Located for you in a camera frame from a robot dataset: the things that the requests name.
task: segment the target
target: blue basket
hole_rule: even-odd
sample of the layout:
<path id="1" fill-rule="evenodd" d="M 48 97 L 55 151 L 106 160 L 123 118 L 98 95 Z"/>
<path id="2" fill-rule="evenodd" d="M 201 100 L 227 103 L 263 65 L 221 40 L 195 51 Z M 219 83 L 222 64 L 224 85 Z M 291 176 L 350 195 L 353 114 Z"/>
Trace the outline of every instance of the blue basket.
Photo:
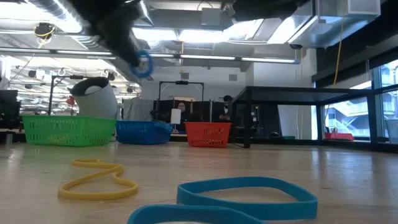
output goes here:
<path id="1" fill-rule="evenodd" d="M 118 141 L 123 144 L 162 144 L 170 141 L 173 125 L 154 121 L 117 121 Z"/>

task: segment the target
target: table surface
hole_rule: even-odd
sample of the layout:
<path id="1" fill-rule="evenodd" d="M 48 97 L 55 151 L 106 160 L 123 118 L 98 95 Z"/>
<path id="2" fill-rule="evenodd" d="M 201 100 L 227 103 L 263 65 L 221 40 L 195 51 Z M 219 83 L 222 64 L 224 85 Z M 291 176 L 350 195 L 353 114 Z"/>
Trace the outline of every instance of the table surface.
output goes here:
<path id="1" fill-rule="evenodd" d="M 343 97 L 364 97 L 372 90 L 352 90 L 338 88 L 291 88 L 270 86 L 247 86 L 234 99 L 234 102 L 244 103 L 247 93 L 251 91 L 252 101 L 284 102 L 317 104 Z"/>
<path id="2" fill-rule="evenodd" d="M 138 194 L 102 202 L 58 198 L 57 189 L 65 182 L 98 172 L 70 164 L 72 159 L 87 158 L 122 164 L 122 178 L 135 180 Z M 317 219 L 271 224 L 393 224 L 398 220 L 395 154 L 312 146 L 252 145 L 241 149 L 230 144 L 227 149 L 211 149 L 171 142 L 155 146 L 0 146 L 1 223 L 126 224 L 140 206 L 175 204 L 178 184 L 245 175 L 286 180 L 318 197 Z M 112 183 L 109 176 L 72 188 L 84 192 L 121 189 L 125 188 Z M 294 201 L 268 188 L 206 194 L 240 202 Z"/>

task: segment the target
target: yellow rubber band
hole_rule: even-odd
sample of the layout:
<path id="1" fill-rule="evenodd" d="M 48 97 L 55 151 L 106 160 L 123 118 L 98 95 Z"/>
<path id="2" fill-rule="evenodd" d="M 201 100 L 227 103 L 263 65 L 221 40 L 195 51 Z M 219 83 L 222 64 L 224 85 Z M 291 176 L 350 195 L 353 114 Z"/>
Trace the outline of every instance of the yellow rubber band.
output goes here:
<path id="1" fill-rule="evenodd" d="M 102 168 L 107 170 L 86 175 L 84 177 L 80 177 L 75 180 L 67 182 L 62 187 L 58 188 L 58 197 L 70 200 L 112 200 L 112 199 L 119 199 L 119 198 L 132 196 L 138 192 L 137 183 L 119 177 L 124 172 L 123 166 L 120 164 L 109 164 L 106 162 L 101 162 L 100 159 L 74 159 L 72 160 L 72 165 L 81 166 L 81 167 Z M 113 182 L 131 188 L 120 192 L 109 192 L 109 193 L 80 193 L 68 190 L 73 186 L 112 173 L 114 173 Z"/>

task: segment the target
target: rubber band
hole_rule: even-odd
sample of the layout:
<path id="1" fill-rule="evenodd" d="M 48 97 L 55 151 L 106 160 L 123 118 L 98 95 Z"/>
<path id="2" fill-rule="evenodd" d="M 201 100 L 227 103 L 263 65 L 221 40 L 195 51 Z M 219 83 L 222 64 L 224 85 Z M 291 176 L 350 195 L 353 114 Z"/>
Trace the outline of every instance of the rubber band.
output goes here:
<path id="1" fill-rule="evenodd" d="M 81 166 L 81 167 L 90 167 L 90 168 L 102 168 L 106 169 L 101 172 L 97 172 L 94 174 L 86 175 L 83 177 L 79 177 L 75 180 L 71 180 L 64 184 L 62 187 L 58 189 L 58 196 L 65 199 L 70 200 L 113 200 L 124 198 L 128 196 L 132 196 L 138 193 L 138 184 L 120 178 L 119 176 L 123 174 L 124 169 L 123 166 L 120 164 L 110 164 L 106 162 L 101 162 L 99 159 L 74 159 L 72 160 L 72 165 L 74 166 Z M 113 182 L 128 186 L 130 189 L 122 190 L 120 192 L 109 192 L 109 193 L 81 193 L 81 192 L 74 192 L 70 189 L 73 186 L 85 183 L 89 180 L 93 180 L 98 177 L 102 177 L 108 174 L 113 173 Z"/>
<path id="2" fill-rule="evenodd" d="M 148 58 L 148 70 L 146 72 L 139 72 L 136 67 L 130 65 L 130 71 L 138 78 L 147 78 L 154 71 L 154 61 L 152 57 L 145 50 L 140 50 L 136 52 L 138 58 L 146 57 Z"/>
<path id="3" fill-rule="evenodd" d="M 198 194 L 241 187 L 272 187 L 296 198 L 297 202 L 243 203 Z M 312 219 L 317 217 L 318 208 L 318 199 L 307 190 L 295 184 L 271 177 L 234 177 L 181 184 L 178 186 L 177 202 L 184 205 L 231 208 L 260 220 Z"/>
<path id="4" fill-rule="evenodd" d="M 135 210 L 127 224 L 200 222 L 211 224 L 265 224 L 230 208 L 189 205 L 147 205 Z"/>

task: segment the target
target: blue ring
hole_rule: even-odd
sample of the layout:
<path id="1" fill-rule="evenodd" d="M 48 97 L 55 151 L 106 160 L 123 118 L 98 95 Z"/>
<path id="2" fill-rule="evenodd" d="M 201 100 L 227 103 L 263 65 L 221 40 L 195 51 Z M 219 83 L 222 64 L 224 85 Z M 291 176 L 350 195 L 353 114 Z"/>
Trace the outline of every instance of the blue ring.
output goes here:
<path id="1" fill-rule="evenodd" d="M 131 73 L 133 73 L 138 78 L 149 77 L 149 75 L 151 75 L 152 72 L 154 71 L 154 61 L 152 60 L 152 57 L 145 50 L 137 51 L 136 55 L 138 58 L 142 58 L 142 57 L 148 58 L 148 68 L 149 69 L 146 72 L 139 72 L 134 66 L 130 65 Z"/>
<path id="2" fill-rule="evenodd" d="M 203 222 L 212 224 L 264 224 L 245 213 L 221 207 L 189 205 L 147 205 L 138 208 L 127 224 Z"/>
<path id="3" fill-rule="evenodd" d="M 242 203 L 198 194 L 212 190 L 240 187 L 272 187 L 289 194 L 297 199 L 297 202 Z M 235 177 L 180 184 L 177 191 L 177 203 L 231 208 L 260 220 L 313 219 L 317 217 L 318 208 L 318 199 L 307 190 L 295 184 L 271 177 Z"/>

